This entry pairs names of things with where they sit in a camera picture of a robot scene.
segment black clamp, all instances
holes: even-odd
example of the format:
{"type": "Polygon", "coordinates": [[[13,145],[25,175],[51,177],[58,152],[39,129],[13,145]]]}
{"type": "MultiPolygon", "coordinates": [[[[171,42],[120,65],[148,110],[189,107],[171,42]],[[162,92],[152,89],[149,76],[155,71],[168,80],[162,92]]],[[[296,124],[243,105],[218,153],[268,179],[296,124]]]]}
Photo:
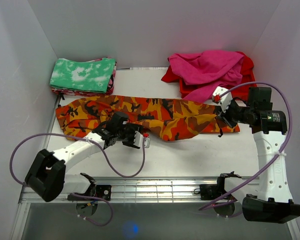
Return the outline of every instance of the black clamp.
{"type": "MultiPolygon", "coordinates": [[[[97,185],[97,182],[93,179],[93,182],[90,182],[91,185],[90,187],[87,189],[87,191],[83,194],[78,194],[80,196],[86,196],[86,200],[87,201],[91,201],[91,199],[89,199],[89,197],[97,197],[97,198],[101,198],[107,201],[111,200],[111,189],[112,186],[111,185],[97,185]]],[[[81,197],[76,197],[73,195],[68,195],[67,197],[68,201],[82,201],[81,197]]]]}
{"type": "Polygon", "coordinates": [[[300,204],[294,204],[292,199],[276,202],[272,197],[264,201],[247,194],[242,201],[242,212],[247,221],[284,224],[300,217],[300,204]]]}
{"type": "Polygon", "coordinates": [[[221,173],[217,178],[216,184],[200,184],[199,188],[195,189],[193,193],[200,195],[201,200],[214,200],[225,194],[225,179],[226,178],[240,178],[241,176],[235,174],[234,171],[230,173],[221,173]]]}
{"type": "Polygon", "coordinates": [[[122,141],[125,146],[139,149],[139,146],[135,146],[135,138],[136,132],[141,133],[142,131],[143,126],[129,123],[129,116],[119,111],[115,112],[109,121],[102,122],[92,130],[93,133],[99,134],[104,140],[103,149],[114,145],[118,140],[122,141]]]}
{"type": "Polygon", "coordinates": [[[39,151],[24,180],[46,202],[54,200],[64,188],[65,161],[53,154],[46,149],[39,151]]]}
{"type": "MultiPolygon", "coordinates": [[[[95,185],[94,193],[92,197],[98,197],[107,201],[111,200],[111,185],[95,185]]],[[[69,201],[82,201],[82,198],[78,198],[72,195],[68,195],[67,199],[69,201]]],[[[76,211],[80,215],[89,215],[92,216],[98,208],[98,200],[95,199],[89,199],[87,197],[87,201],[90,201],[89,203],[77,203],[76,204],[76,211]]]]}

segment folded clothes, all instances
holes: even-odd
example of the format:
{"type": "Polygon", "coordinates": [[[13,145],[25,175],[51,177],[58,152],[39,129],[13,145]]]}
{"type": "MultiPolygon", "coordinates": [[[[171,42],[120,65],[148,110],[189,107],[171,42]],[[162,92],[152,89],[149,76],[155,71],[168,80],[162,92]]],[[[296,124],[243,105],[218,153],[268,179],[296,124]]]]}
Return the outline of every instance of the folded clothes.
{"type": "MultiPolygon", "coordinates": [[[[92,60],[91,62],[97,62],[101,61],[102,58],[92,60]]],[[[84,97],[93,97],[93,96],[102,96],[102,95],[111,95],[114,92],[115,89],[115,77],[116,77],[116,70],[117,70],[117,62],[115,62],[106,93],[96,93],[96,92],[90,92],[90,91],[78,91],[78,90],[71,90],[71,89],[62,89],[62,88],[55,88],[52,87],[52,92],[58,94],[58,95],[72,95],[72,96],[84,96],[84,97]]]]}
{"type": "Polygon", "coordinates": [[[52,90],[64,94],[102,93],[108,90],[116,68],[116,60],[102,58],[88,62],[58,59],[50,80],[52,90]]]}
{"type": "Polygon", "coordinates": [[[217,86],[233,87],[241,82],[243,59],[242,54],[225,50],[176,53],[168,58],[170,69],[162,81],[172,82],[179,76],[186,85],[200,85],[184,99],[203,103],[211,97],[217,86]]]}
{"type": "MultiPolygon", "coordinates": [[[[83,138],[117,111],[126,113],[130,122],[144,126],[164,141],[220,132],[215,106],[182,99],[93,96],[60,106],[55,113],[65,135],[83,138]]],[[[222,131],[235,133],[240,129],[223,127],[222,131]]]]}

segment camouflage cloth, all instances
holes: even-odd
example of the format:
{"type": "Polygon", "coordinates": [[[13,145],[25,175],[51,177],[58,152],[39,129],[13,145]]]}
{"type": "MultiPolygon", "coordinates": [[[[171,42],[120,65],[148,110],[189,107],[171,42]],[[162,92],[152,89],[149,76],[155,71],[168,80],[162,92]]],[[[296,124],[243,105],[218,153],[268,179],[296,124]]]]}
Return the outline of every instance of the camouflage cloth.
{"type": "MultiPolygon", "coordinates": [[[[190,139],[200,133],[219,133],[215,106],[183,99],[143,98],[119,95],[93,96],[58,107],[56,118],[65,135],[85,137],[114,112],[124,112],[164,141],[190,139]]],[[[239,132],[236,126],[224,133],[239,132]]]]}

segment crumpled garment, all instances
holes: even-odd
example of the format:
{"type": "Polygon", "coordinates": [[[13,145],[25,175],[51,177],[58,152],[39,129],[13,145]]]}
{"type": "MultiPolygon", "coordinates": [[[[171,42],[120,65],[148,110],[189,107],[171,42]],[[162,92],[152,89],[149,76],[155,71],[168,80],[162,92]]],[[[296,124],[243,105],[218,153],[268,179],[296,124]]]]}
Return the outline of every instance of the crumpled garment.
{"type": "Polygon", "coordinates": [[[240,73],[244,56],[235,51],[207,50],[202,53],[176,53],[169,63],[173,74],[186,85],[199,85],[184,99],[204,103],[215,89],[241,83],[240,73]]]}
{"type": "MultiPolygon", "coordinates": [[[[200,133],[219,133],[214,114],[216,106],[165,98],[119,95],[93,96],[75,100],[55,110],[65,135],[85,137],[114,112],[124,112],[131,123],[142,125],[164,141],[190,139],[200,133]]],[[[223,127],[224,133],[240,129],[223,127]]]]}

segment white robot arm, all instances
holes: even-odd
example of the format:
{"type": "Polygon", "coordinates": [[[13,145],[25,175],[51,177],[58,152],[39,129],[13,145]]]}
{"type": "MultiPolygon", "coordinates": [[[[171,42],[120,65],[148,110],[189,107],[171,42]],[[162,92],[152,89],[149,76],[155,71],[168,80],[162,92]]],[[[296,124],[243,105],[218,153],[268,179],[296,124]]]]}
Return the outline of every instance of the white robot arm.
{"type": "Polygon", "coordinates": [[[140,149],[148,148],[150,139],[141,133],[142,126],[128,123],[128,116],[122,112],[113,114],[105,127],[97,127],[86,137],[86,141],[76,141],[71,145],[49,152],[41,150],[35,157],[25,183],[43,200],[50,202],[59,194],[83,194],[93,196],[97,183],[85,173],[67,174],[73,166],[91,156],[122,141],[123,145],[140,149]]]}
{"type": "MultiPolygon", "coordinates": [[[[258,153],[259,169],[269,163],[275,154],[279,154],[274,164],[259,176],[257,194],[248,185],[232,193],[242,204],[244,217],[248,221],[285,223],[300,216],[300,205],[293,203],[289,190],[284,152],[279,149],[285,141],[287,132],[286,116],[282,111],[272,110],[271,88],[251,87],[247,106],[238,106],[231,93],[219,97],[227,91],[217,87],[212,99],[220,104],[217,119],[229,127],[237,123],[249,124],[258,153]]],[[[218,188],[228,192],[243,180],[237,174],[223,173],[218,178],[218,188]]]]}

